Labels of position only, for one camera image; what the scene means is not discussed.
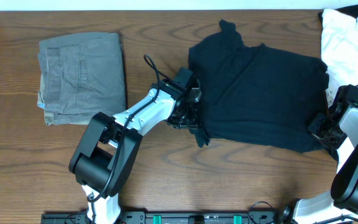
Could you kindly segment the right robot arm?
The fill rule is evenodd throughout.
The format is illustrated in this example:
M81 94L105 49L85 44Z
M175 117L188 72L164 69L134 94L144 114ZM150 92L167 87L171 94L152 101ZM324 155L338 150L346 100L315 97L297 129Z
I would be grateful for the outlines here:
M296 202L284 223L358 222L358 108L349 107L339 122L347 135L331 190Z

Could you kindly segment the folded grey khaki pants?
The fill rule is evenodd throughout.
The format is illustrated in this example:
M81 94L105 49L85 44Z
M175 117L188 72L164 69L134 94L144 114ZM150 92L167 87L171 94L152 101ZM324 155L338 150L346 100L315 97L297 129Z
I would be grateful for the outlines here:
M42 40L37 105L47 125L88 124L99 112L126 108L119 34L82 32Z

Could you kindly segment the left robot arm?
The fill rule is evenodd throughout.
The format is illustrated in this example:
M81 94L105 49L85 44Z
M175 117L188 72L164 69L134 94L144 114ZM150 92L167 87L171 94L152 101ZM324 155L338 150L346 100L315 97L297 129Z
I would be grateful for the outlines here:
M154 83L131 108L108 116L102 112L89 122L69 163L69 171L86 193L88 211L83 223L115 223L121 208L118 195L126 183L143 137L157 124L194 128L199 84Z

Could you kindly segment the white garment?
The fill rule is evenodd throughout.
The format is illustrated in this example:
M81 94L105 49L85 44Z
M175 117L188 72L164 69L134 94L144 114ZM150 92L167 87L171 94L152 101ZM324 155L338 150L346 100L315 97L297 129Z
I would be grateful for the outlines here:
M325 9L322 13L321 59L328 66L326 89L328 106L332 106L338 88L358 85L358 12Z

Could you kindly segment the black t-shirt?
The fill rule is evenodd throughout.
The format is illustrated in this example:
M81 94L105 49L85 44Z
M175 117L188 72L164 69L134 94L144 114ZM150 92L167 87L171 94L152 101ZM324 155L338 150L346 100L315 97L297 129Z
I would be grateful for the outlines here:
M248 47L234 23L191 47L188 67L200 82L199 147L212 139L320 150L308 132L326 111L327 65L319 58L267 47Z

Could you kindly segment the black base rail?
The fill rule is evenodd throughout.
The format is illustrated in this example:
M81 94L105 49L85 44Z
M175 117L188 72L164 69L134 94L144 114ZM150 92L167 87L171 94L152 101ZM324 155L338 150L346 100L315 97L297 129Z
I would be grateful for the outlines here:
M145 213L124 212L115 224L248 224L274 223L277 213L251 211L245 213ZM43 214L41 224L91 223L85 212L76 215Z

